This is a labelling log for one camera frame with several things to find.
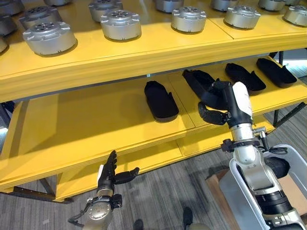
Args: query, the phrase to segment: person's shoe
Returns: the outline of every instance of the person's shoe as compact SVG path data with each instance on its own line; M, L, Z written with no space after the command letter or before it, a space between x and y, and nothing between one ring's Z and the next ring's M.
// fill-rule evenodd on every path
M193 212L189 207L183 209L183 225L184 229L193 223Z
M133 230L144 230L144 224L141 219L137 219L133 224Z

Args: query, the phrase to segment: black cable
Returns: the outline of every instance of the black cable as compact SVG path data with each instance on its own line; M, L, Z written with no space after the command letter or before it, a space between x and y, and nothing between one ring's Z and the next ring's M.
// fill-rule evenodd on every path
M265 148L263 146L259 146L258 148L261 149L262 151L265 151ZM288 149L286 147L278 147L278 148L270 147L269 152L277 155L285 155L288 153Z
M73 225L75 225L75 226L78 226L78 227L83 228L83 227L84 227L84 224L79 224L77 219L81 218L81 217L87 212L87 210L88 210L88 208L89 208L90 206L91 206L91 203L87 203L86 206L85 206L85 208L84 208L84 210L81 210L80 213L79 213L78 215L75 215L75 216L73 216L73 217L70 217L70 218L68 219L68 222L69 222L70 224L73 224Z

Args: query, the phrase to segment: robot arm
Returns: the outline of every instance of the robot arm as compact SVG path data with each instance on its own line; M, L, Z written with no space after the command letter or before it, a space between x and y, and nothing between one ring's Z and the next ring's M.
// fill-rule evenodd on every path
M80 214L70 218L68 220L69 223L83 227L83 230L107 230L112 221L113 210L122 207L122 197L120 194L114 194L114 185L132 181L140 170L139 168L135 168L129 172L115 174L117 167L116 157L116 152L111 152L98 179L96 197L89 198L85 209ZM77 219L85 213L88 216L86 224L79 224Z
M265 129L252 129L252 110L245 85L237 82L232 86L227 81L216 81L213 87L222 91L228 112L207 110L200 102L199 113L210 123L221 125L227 122L233 140L224 140L222 149L233 152L234 159L240 166L267 225L271 229L305 230L300 215L290 205L274 172L265 164L262 152L258 148L260 142L255 139L255 134L259 131L267 148Z

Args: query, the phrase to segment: metal flange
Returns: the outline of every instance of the metal flange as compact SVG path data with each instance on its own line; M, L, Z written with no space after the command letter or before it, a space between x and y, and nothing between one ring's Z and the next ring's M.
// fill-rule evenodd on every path
M171 26L183 32L199 32L205 26L206 12L198 8L185 6L174 9Z
M281 11L286 0L259 0L258 5L267 11Z
M307 7L290 6L283 19L294 25L307 26Z
M101 21L101 16L111 12L123 9L123 4L120 0L94 0L88 5L92 19L95 22Z
M24 11L21 0L0 0L0 13L14 15Z
M296 6L298 5L300 0L287 0L286 1L286 6Z
M63 22L41 23L23 34L24 40L39 55L53 55L72 48L77 40L68 24Z
M125 10L103 15L101 27L105 36L114 40L132 39L142 34L139 15Z
M227 11L228 7L235 7L238 4L238 0L211 0L211 8L218 11Z
M7 47L8 44L5 42L3 37L0 36L0 54L2 54L2 52L5 51Z
M228 8L224 22L237 28L252 29L256 26L260 16L252 7L235 6Z
M183 0L155 0L155 8L166 13L183 6Z
M27 10L23 17L19 18L25 30L40 23L62 22L57 8L50 6L37 6Z
M10 15L0 14L0 35L6 36L17 30L17 25Z
M71 0L44 0L44 3L48 6L63 6L70 2Z

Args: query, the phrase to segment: yellow shelf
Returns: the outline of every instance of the yellow shelf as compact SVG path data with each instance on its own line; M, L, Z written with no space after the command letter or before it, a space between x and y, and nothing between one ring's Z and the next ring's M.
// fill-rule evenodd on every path
M288 6L285 6L281 11L273 12L261 9L258 6L259 0L240 0L240 5L247 5L255 8L260 14L257 25L252 30L234 29L224 23L225 13L215 11L209 5L205 6L205 11L210 20L219 26L223 31L230 35L233 39L249 39L257 36L283 36L284 34L306 34L307 28L295 26L287 23L282 19L286 13ZM306 2L301 1L300 5L307 5Z
M250 96L254 116L291 104L307 102L307 86L300 79L297 79L297 82L289 88L278 88L258 69L256 65L257 59L258 57L234 61L234 63L243 66L249 72L254 70L257 76L266 84L266 89L263 92L256 96ZM225 72L226 64L209 65L198 69L209 73L214 79L220 78L222 81L231 81ZM168 78L183 106L196 127L210 125L200 117L198 113L198 102L200 100L181 74L181 72L170 73Z
M238 64L252 71L255 61ZM215 78L227 79L221 66L202 69ZM217 126L201 120L199 100L181 74L162 74L19 103L0 155L0 190L103 161L112 150L122 156L202 131L213 133ZM254 115L307 101L307 87L300 80L280 89L259 71L257 74L267 89L251 97ZM146 82L151 80L172 92L180 111L174 121L161 124L154 120L144 95Z
M253 128L266 127L268 133L274 130L262 115L254 117L253 120L255 123ZM177 139L177 144L183 156L191 157L219 148L225 139L232 139L227 125Z
M265 126L268 132L274 127L265 120L263 116L255 117L256 126ZM219 148L224 139L231 138L228 126L224 125L210 132L200 132L176 141L171 141L158 146L143 149L134 153L118 157L117 173L140 168L144 173L156 168L163 167L177 161L181 161L192 155L201 154ZM79 167L67 172L58 174L56 200L63 201L65 198L74 196L97 188L97 173L100 164Z
M8 37L10 49L0 56L0 102L307 46L306 29L280 21L279 14L263 13L255 30L240 31L221 24L224 13L211 10L209 1L203 0L185 0L186 5L208 13L204 31L193 35L171 29L171 15L156 11L152 0L123 0L125 9L140 15L142 36L130 42L111 42L104 38L100 24L92 21L87 7L90 1L74 0L73 4L58 7L78 39L78 46L62 56L35 55L22 40L23 30L18 23L18 32ZM43 1L37 0L25 5L28 9L41 4Z
M182 157L176 141L163 143L118 157L117 173L140 168L145 173L177 161ZM56 201L97 188L97 173L101 161L58 174Z

